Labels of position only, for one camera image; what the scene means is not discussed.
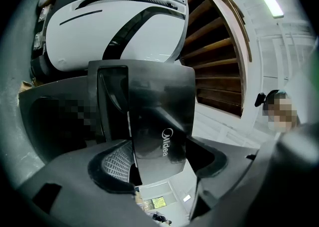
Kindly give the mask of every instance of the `midea logo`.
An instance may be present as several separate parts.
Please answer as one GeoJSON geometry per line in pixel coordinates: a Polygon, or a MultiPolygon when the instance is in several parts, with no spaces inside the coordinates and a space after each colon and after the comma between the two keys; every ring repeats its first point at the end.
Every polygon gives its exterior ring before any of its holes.
{"type": "Polygon", "coordinates": [[[174,131],[171,128],[164,129],[161,133],[161,137],[163,137],[163,156],[167,155],[168,147],[169,147],[169,139],[172,137],[174,131]]]}

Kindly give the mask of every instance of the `gray floor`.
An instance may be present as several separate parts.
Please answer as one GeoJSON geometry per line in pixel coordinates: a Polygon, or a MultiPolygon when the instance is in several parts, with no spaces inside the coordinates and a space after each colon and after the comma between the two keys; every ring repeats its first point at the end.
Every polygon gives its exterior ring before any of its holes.
{"type": "Polygon", "coordinates": [[[37,3],[22,0],[0,41],[0,159],[14,188],[44,166],[30,145],[17,105],[21,82],[31,81],[37,3]]]}

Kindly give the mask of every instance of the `wooden staircase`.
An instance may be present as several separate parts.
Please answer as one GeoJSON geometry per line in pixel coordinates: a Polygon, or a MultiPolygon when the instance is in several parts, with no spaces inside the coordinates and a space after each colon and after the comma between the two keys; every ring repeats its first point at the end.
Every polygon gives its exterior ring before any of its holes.
{"type": "MultiPolygon", "coordinates": [[[[214,0],[187,1],[188,28],[180,60],[195,70],[197,102],[241,116],[246,77],[236,35],[214,0]]],[[[234,8],[230,0],[223,1],[234,8]]],[[[240,11],[233,12],[244,28],[240,11]]]]}

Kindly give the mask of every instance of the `mesh grille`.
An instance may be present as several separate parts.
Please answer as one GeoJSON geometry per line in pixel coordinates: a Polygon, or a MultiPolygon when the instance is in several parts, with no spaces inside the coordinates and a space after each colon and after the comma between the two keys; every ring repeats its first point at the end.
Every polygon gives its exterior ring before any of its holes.
{"type": "Polygon", "coordinates": [[[130,142],[107,155],[103,159],[102,167],[112,177],[129,182],[130,168],[133,161],[133,148],[130,142]]]}

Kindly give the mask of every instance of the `window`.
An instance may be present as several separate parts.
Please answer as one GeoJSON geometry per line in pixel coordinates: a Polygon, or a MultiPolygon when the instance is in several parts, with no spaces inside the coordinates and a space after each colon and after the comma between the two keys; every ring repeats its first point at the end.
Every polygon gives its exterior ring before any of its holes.
{"type": "Polygon", "coordinates": [[[153,210],[153,209],[158,209],[165,206],[166,206],[166,203],[163,197],[144,201],[145,210],[153,210]]]}

